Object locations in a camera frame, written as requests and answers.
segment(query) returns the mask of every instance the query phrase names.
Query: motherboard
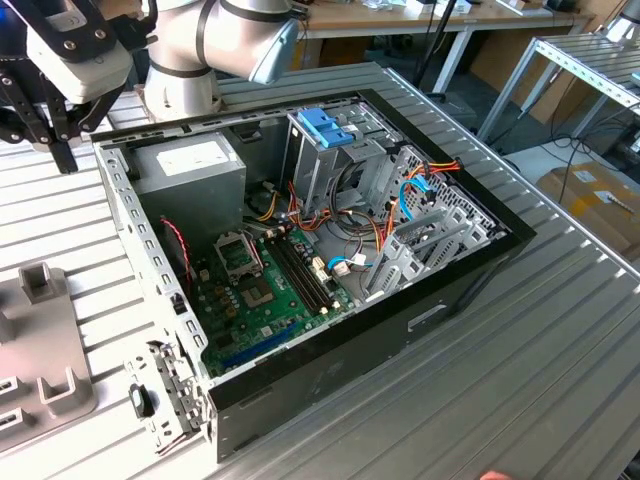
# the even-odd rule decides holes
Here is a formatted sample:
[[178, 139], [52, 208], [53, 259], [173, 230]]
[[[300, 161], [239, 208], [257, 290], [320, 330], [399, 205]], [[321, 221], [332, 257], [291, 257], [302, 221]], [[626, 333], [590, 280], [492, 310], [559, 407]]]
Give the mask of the motherboard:
[[[355, 306], [328, 276], [328, 281], [320, 280], [325, 278], [320, 259], [300, 230], [255, 240], [243, 233], [236, 240], [213, 248], [209, 257], [194, 265], [198, 275], [192, 305], [209, 338], [202, 360], [213, 375], [222, 375]], [[254, 262], [258, 270], [237, 276], [239, 269]]]

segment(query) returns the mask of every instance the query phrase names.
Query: slotted aluminum surface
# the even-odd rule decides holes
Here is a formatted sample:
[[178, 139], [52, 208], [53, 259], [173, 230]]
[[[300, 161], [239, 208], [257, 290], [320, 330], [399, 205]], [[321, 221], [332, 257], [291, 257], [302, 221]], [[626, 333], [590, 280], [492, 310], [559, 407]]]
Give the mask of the slotted aluminum surface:
[[[232, 108], [374, 88], [538, 232], [463, 315], [216, 466], [195, 438], [166, 457], [121, 367], [152, 317], [118, 241], [88, 144], [81, 173], [0, 145], [0, 279], [46, 259], [67, 270], [99, 397], [95, 412], [0, 456], [3, 478], [616, 478], [640, 445], [638, 274], [598, 250], [461, 127], [375, 64], [222, 82]], [[117, 128], [146, 123], [123, 96]]]
[[616, 45], [599, 34], [543, 37], [536, 51], [625, 107], [640, 112], [640, 87], [631, 74], [640, 71], [640, 41]]

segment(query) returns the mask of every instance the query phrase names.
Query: cable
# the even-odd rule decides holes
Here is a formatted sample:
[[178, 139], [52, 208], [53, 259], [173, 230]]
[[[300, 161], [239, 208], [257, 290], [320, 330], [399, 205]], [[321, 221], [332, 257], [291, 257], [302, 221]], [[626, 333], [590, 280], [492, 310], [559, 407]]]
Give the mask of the cable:
[[[558, 155], [556, 155], [555, 153], [553, 153], [551, 150], [549, 150], [547, 147], [545, 147], [544, 145], [539, 145], [540, 148], [542, 148], [545, 152], [547, 152], [549, 155], [551, 155], [553, 158], [555, 158], [556, 160], [561, 161], [562, 163], [569, 163], [567, 160], [565, 160], [562, 157], [559, 157]], [[587, 155], [589, 155], [589, 157], [596, 163], [600, 164], [602, 167], [606, 168], [607, 170], [611, 170], [612, 172], [619, 172], [620, 170], [618, 170], [617, 168], [612, 168], [608, 165], [605, 165], [604, 163], [600, 162], [598, 160], [597, 157], [592, 157], [590, 155], [590, 153], [587, 153]]]
[[261, 217], [256, 218], [256, 220], [258, 220], [259, 222], [266, 222], [267, 220], [269, 220], [274, 212], [276, 211], [276, 199], [278, 197], [278, 192], [273, 192], [273, 195], [271, 197], [271, 205], [269, 206], [269, 210], [267, 210], [267, 212], [262, 215]]
[[[551, 136], [551, 141], [554, 142], [554, 143], [555, 143], [554, 125], [555, 125], [555, 121], [556, 121], [556, 114], [558, 113], [558, 109], [560, 108], [560, 105], [562, 105], [562, 101], [564, 100], [564, 97], [569, 92], [569, 88], [571, 88], [571, 86], [573, 85], [574, 81], [575, 81], [575, 78], [572, 78], [569, 81], [569, 83], [565, 87], [564, 91], [562, 92], [562, 95], [560, 96], [560, 99], [558, 100], [558, 104], [556, 105], [556, 108], [553, 109], [553, 113], [551, 114], [551, 122], [550, 122], [550, 125], [549, 125], [550, 132], [549, 133], [550, 133], [550, 136]], [[560, 124], [560, 126], [558, 128], [562, 127], [566, 122], [567, 122], [567, 119], [565, 118], [565, 120]]]
[[566, 190], [567, 187], [567, 180], [569, 178], [569, 169], [571, 168], [571, 164], [573, 163], [573, 158], [575, 157], [576, 152], [578, 151], [578, 148], [580, 147], [581, 144], [583, 144], [583, 142], [586, 140], [586, 138], [589, 135], [593, 135], [594, 132], [592, 132], [596, 127], [598, 127], [601, 123], [606, 123], [609, 120], [615, 118], [616, 116], [624, 113], [627, 110], [631, 110], [633, 108], [635, 108], [636, 106], [640, 105], [640, 102], [636, 102], [633, 105], [630, 105], [628, 107], [623, 107], [622, 109], [617, 110], [616, 112], [612, 113], [611, 115], [599, 120], [598, 122], [596, 122], [587, 133], [585, 133], [584, 135], [581, 135], [580, 137], [577, 137], [575, 140], [577, 140], [575, 147], [573, 147], [573, 152], [571, 153], [571, 156], [569, 157], [569, 161], [567, 162], [567, 168], [565, 169], [564, 172], [564, 179], [562, 180], [562, 189], [560, 190], [560, 197], [558, 199], [558, 204], [562, 205], [562, 199], [564, 198], [564, 192]]
[[404, 192], [406, 190], [406, 188], [408, 186], [413, 186], [415, 188], [417, 188], [418, 190], [420, 190], [422, 193], [427, 193], [428, 188], [425, 187], [424, 185], [420, 184], [419, 182], [415, 181], [415, 180], [405, 180], [404, 182], [402, 182], [400, 184], [400, 192], [398, 193], [398, 201], [400, 202], [400, 210], [402, 210], [402, 213], [405, 214], [405, 216], [409, 219], [409, 221], [413, 220], [413, 215], [411, 214], [411, 211], [409, 210], [409, 208], [407, 207], [407, 203], [405, 201], [404, 198]]
[[564, 197], [564, 191], [567, 188], [567, 180], [569, 179], [569, 169], [571, 168], [571, 163], [573, 162], [573, 157], [578, 151], [578, 143], [574, 148], [571, 156], [569, 157], [569, 161], [567, 162], [567, 168], [564, 171], [564, 179], [562, 180], [562, 189], [560, 190], [560, 197], [558, 198], [558, 205], [562, 206], [562, 198]]
[[309, 43], [309, 15], [306, 15], [304, 18], [298, 18], [298, 21], [302, 24], [302, 37], [300, 37], [300, 41], [304, 42], [304, 46], [302, 47], [302, 58], [300, 59], [300, 70], [304, 70], [304, 67], [307, 64], [307, 44]]
[[547, 83], [547, 85], [545, 86], [544, 90], [542, 92], [540, 92], [540, 95], [538, 95], [538, 97], [533, 102], [531, 102], [531, 105], [529, 105], [526, 108], [526, 110], [524, 110], [523, 112], [520, 112], [520, 114], [518, 115], [518, 118], [516, 118], [515, 121], [509, 127], [507, 127], [502, 133], [500, 133], [493, 140], [488, 141], [487, 142], [487, 146], [491, 147], [491, 146], [495, 145], [498, 142], [498, 140], [500, 140], [501, 138], [509, 136], [509, 134], [513, 131], [513, 129], [518, 124], [518, 122], [520, 120], [522, 120], [526, 115], [528, 115], [529, 112], [531, 110], [533, 110], [533, 107], [535, 107], [538, 104], [540, 99], [544, 96], [545, 93], [547, 93], [547, 91], [549, 90], [549, 88], [551, 87], [551, 85], [553, 84], [554, 81], [555, 81], [555, 77], [552, 77], [551, 81], [549, 81], [549, 83]]
[[391, 235], [391, 232], [393, 232], [393, 217], [396, 213], [397, 204], [398, 204], [397, 200], [394, 200], [393, 202], [391, 202], [391, 208], [389, 209], [389, 222], [387, 224], [387, 237]]
[[[420, 83], [422, 82], [422, 79], [424, 78], [424, 74], [427, 71], [427, 67], [429, 66], [429, 61], [433, 57], [435, 46], [436, 44], [439, 43], [441, 36], [444, 35], [444, 29], [447, 26], [447, 23], [449, 23], [449, 18], [451, 18], [451, 12], [453, 12], [453, 7], [455, 6], [455, 4], [456, 4], [456, 0], [448, 0], [447, 6], [445, 7], [444, 12], [442, 13], [442, 17], [440, 17], [440, 22], [438, 23], [438, 28], [436, 29], [436, 38], [433, 39], [433, 42], [430, 44], [428, 51], [424, 55], [424, 58], [422, 60], [422, 65], [420, 66], [418, 74], [413, 78], [412, 83], [416, 88], [420, 88]], [[435, 10], [435, 5], [431, 10], [431, 15], [433, 15], [434, 10]]]
[[444, 41], [446, 40], [446, 38], [447, 38], [447, 34], [445, 33], [445, 34], [442, 36], [442, 40], [440, 40], [440, 43], [438, 44], [438, 46], [436, 47], [436, 49], [433, 51], [433, 54], [434, 54], [434, 55], [440, 51], [440, 49], [442, 48], [442, 45], [444, 45]]
[[[336, 232], [334, 232], [333, 230], [331, 230], [331, 228], [330, 228], [330, 227], [331, 227], [331, 225], [335, 225], [335, 223], [333, 223], [333, 222], [328, 222], [328, 223], [326, 223], [327, 232], [328, 232], [329, 234], [331, 234], [332, 236], [336, 237], [338, 240], [345, 240], [345, 241], [347, 241], [347, 242], [348, 242], [349, 240], [352, 240], [352, 239], [354, 238], [354, 236], [355, 236], [355, 235], [354, 235], [354, 236], [350, 236], [349, 238], [341, 237], [341, 236], [340, 236], [340, 235], [338, 235]], [[359, 240], [361, 240], [362, 242], [364, 242], [364, 243], [375, 243], [375, 240], [374, 240], [373, 238], [371, 238], [371, 239], [366, 239], [366, 238], [362, 238], [362, 237], [357, 237], [357, 238], [358, 238]]]
[[187, 272], [187, 284], [189, 285], [189, 290], [191, 290], [191, 263], [189, 262], [189, 255], [187, 255], [187, 245], [184, 241], [184, 238], [182, 237], [180, 230], [178, 230], [178, 228], [169, 220], [167, 220], [166, 218], [160, 218], [160, 221], [171, 229], [171, 231], [178, 239], [178, 243], [180, 243], [180, 248], [182, 249], [182, 255], [184, 258], [184, 268]]
[[[436, 10], [436, 6], [435, 6], [435, 3], [434, 3], [431, 6], [431, 15], [429, 15], [429, 25], [427, 25], [427, 33], [425, 34], [425, 39], [424, 39], [424, 42], [425, 42], [424, 43], [424, 50], [425, 50], [424, 55], [426, 55], [428, 47], [429, 47], [429, 34], [431, 33], [431, 25], [433, 25], [433, 14], [435, 13], [435, 10]], [[421, 55], [418, 55], [418, 58], [416, 59], [416, 63], [413, 66], [413, 79], [414, 79], [414, 81], [418, 77], [418, 71], [420, 70], [420, 57], [421, 57]]]
[[[340, 173], [338, 174], [333, 184], [331, 185], [331, 189], [329, 191], [329, 213], [332, 220], [336, 223], [336, 225], [338, 225], [338, 227], [342, 231], [344, 231], [347, 235], [354, 234], [356, 236], [366, 236], [373, 232], [376, 239], [376, 251], [379, 252], [382, 249], [383, 239], [382, 239], [382, 234], [378, 230], [378, 226], [376, 225], [376, 222], [373, 220], [373, 218], [371, 218], [370, 215], [367, 215], [366, 213], [363, 213], [363, 212], [359, 212], [357, 210], [351, 210], [351, 209], [338, 210], [338, 207], [337, 207], [338, 188], [342, 186], [344, 183], [346, 183], [345, 176], [347, 171], [356, 167], [357, 167], [357, 164], [355, 164], [353, 160], [350, 160], [342, 168], [342, 170], [340, 170]], [[341, 215], [346, 215], [347, 219], [351, 222], [351, 224], [343, 221], [340, 218]], [[365, 218], [370, 223], [370, 227], [367, 227], [366, 225], [357, 224], [352, 219], [353, 215]]]
[[329, 260], [329, 263], [327, 264], [327, 268], [329, 270], [333, 270], [333, 268], [340, 262], [345, 262], [345, 263], [350, 263], [352, 265], [358, 265], [360, 267], [373, 267], [373, 263], [358, 263], [358, 262], [354, 262], [353, 260], [349, 260], [348, 258], [345, 257], [333, 257], [331, 260]]

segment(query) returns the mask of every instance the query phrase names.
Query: desk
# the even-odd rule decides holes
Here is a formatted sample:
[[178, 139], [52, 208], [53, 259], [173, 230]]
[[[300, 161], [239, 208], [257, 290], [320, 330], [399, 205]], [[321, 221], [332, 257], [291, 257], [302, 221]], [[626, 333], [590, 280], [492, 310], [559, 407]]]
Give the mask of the desk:
[[[430, 17], [426, 13], [420, 16], [409, 14], [398, 6], [390, 11], [374, 11], [358, 2], [340, 4], [316, 0], [309, 10], [311, 17], [307, 35], [310, 39], [425, 33]], [[445, 32], [457, 34], [433, 90], [444, 92], [447, 89], [473, 32], [570, 26], [569, 33], [580, 33], [593, 17], [589, 12], [522, 17], [493, 0], [484, 0], [482, 5], [473, 6], [468, 15], [452, 16], [447, 23]], [[439, 23], [438, 17], [434, 16], [432, 32]]]
[[[220, 88], [232, 109], [373, 88], [537, 236], [474, 303], [420, 342], [216, 465], [202, 436], [160, 458], [128, 400], [122, 362], [152, 338], [89, 144], [80, 172], [0, 143], [0, 280], [65, 269], [97, 409], [11, 453], [2, 478], [615, 478], [640, 442], [640, 276], [391, 70], [348, 65]], [[148, 122], [125, 94], [115, 128]]]

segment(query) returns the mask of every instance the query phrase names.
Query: blue drive bay latch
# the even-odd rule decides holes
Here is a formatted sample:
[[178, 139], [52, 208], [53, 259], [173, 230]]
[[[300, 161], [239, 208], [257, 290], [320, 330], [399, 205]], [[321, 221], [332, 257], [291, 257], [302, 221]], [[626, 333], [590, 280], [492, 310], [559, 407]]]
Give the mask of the blue drive bay latch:
[[324, 148], [339, 147], [353, 142], [353, 136], [342, 130], [336, 119], [327, 115], [321, 108], [309, 108], [298, 112], [298, 120]]

